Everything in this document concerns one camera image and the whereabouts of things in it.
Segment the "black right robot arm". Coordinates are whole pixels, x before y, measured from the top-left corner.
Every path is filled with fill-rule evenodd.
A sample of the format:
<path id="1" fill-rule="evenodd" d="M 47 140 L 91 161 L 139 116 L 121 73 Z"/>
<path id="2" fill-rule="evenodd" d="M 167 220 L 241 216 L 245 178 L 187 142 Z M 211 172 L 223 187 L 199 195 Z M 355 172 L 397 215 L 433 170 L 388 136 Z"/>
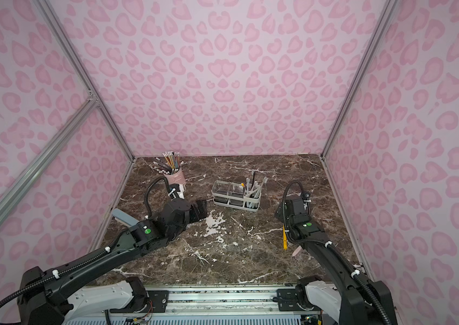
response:
<path id="1" fill-rule="evenodd" d="M 310 193 L 298 180 L 286 186 L 275 217 L 282 222 L 284 243 L 301 247 L 323 268 L 334 284 L 321 280 L 298 285 L 308 309 L 317 307 L 337 324 L 397 324 L 391 292 L 356 268 L 311 216 Z"/>

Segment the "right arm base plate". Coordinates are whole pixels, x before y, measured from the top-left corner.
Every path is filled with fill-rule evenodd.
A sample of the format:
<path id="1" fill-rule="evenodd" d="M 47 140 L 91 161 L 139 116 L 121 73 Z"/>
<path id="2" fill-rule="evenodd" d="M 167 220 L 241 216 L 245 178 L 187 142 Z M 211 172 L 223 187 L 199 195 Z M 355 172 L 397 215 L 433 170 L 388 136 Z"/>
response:
<path id="1" fill-rule="evenodd" d="M 313 308 L 307 308 L 298 299 L 295 288 L 280 288 L 276 291 L 273 301 L 278 304 L 279 311 L 312 311 Z"/>

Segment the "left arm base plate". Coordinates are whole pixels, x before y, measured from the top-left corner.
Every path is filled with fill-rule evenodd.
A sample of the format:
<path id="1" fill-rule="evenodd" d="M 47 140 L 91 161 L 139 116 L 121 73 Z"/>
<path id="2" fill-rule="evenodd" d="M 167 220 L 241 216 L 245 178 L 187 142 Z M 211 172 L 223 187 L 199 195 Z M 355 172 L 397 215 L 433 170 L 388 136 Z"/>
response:
<path id="1" fill-rule="evenodd" d="M 145 294 L 136 294 L 129 304 L 122 309 L 123 313 L 153 313 L 163 314 L 166 311 L 169 291 L 150 290 Z"/>

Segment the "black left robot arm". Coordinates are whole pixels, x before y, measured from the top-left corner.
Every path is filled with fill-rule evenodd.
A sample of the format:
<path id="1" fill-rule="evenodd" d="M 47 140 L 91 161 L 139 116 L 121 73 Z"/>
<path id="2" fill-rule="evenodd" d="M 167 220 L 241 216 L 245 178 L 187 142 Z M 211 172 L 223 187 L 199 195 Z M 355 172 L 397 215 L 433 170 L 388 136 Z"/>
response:
<path id="1" fill-rule="evenodd" d="M 107 246 L 46 271 L 31 268 L 21 287 L 0 301 L 0 310 L 17 301 L 21 324 L 63 324 L 76 310 L 70 297 L 90 282 L 128 262 L 166 247 L 192 224 L 208 216 L 206 200 L 182 199 L 176 188 L 165 185 L 171 200 L 156 216 L 121 230 Z"/>

